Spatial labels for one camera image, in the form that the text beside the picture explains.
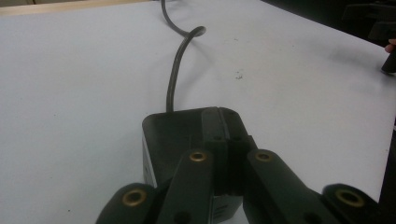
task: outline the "white table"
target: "white table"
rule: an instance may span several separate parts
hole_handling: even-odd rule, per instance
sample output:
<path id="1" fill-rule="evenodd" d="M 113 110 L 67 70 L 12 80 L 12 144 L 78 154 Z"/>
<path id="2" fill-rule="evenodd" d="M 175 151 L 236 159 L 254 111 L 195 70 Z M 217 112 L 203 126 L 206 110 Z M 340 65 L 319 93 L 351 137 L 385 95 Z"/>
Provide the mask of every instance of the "white table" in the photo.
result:
<path id="1" fill-rule="evenodd" d="M 309 188 L 378 200 L 396 115 L 383 49 L 258 0 L 168 12 L 207 28 L 182 60 L 176 110 L 229 107 Z M 182 37 L 158 2 L 0 17 L 0 30 L 0 223 L 93 223 L 143 180 L 141 122 L 164 111 Z"/>

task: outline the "black cable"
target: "black cable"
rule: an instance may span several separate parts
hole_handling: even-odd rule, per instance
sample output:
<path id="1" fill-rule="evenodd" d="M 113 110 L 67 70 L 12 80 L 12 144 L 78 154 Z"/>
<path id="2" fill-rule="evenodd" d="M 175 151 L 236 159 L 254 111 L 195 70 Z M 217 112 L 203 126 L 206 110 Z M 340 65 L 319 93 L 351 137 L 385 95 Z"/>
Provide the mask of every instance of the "black cable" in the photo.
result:
<path id="1" fill-rule="evenodd" d="M 168 93 L 166 94 L 166 112 L 173 112 L 177 74 L 180 67 L 181 58 L 183 57 L 183 53 L 186 50 L 187 46 L 190 44 L 191 40 L 196 36 L 203 35 L 206 32 L 206 28 L 204 26 L 198 26 L 191 32 L 183 31 L 182 29 L 178 28 L 174 23 L 172 23 L 171 19 L 169 18 L 168 13 L 166 12 L 165 0 L 161 0 L 161 6 L 163 8 L 163 16 L 165 17 L 169 26 L 178 34 L 184 36 L 184 40 L 183 42 L 181 42 L 180 47 L 178 47 L 177 54 L 175 56 L 171 77 L 169 79 Z"/>

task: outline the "human hand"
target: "human hand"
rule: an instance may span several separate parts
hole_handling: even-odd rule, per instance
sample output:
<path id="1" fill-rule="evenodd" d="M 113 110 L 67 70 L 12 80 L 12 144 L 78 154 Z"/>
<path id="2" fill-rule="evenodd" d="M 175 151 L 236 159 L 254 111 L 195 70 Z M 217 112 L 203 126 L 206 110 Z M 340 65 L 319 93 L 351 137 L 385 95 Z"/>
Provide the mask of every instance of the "human hand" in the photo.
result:
<path id="1" fill-rule="evenodd" d="M 391 53 L 391 52 L 393 52 L 394 50 L 396 50 L 396 39 L 390 39 L 389 40 L 389 45 L 387 45 L 386 47 L 385 47 L 385 51 L 387 52 L 387 53 Z"/>

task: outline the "black handle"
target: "black handle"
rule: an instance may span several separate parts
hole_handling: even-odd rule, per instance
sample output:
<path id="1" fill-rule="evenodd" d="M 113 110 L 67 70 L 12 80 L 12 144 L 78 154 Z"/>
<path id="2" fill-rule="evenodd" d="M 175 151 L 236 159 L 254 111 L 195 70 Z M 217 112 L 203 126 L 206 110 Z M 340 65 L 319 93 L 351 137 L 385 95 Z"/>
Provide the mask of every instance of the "black handle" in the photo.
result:
<path id="1" fill-rule="evenodd" d="M 396 73 L 396 50 L 388 56 L 381 69 L 387 74 Z"/>

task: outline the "wooden edge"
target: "wooden edge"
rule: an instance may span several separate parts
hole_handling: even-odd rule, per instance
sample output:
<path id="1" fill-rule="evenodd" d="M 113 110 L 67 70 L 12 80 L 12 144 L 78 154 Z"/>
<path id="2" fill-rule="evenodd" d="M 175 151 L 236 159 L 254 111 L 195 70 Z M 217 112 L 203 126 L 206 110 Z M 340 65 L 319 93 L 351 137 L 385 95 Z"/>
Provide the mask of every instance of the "wooden edge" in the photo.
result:
<path id="1" fill-rule="evenodd" d="M 89 0 L 78 2 L 51 3 L 18 7 L 0 7 L 0 16 L 25 15 L 47 12 L 58 12 L 88 7 L 106 7 L 112 5 L 148 2 L 149 0 Z"/>

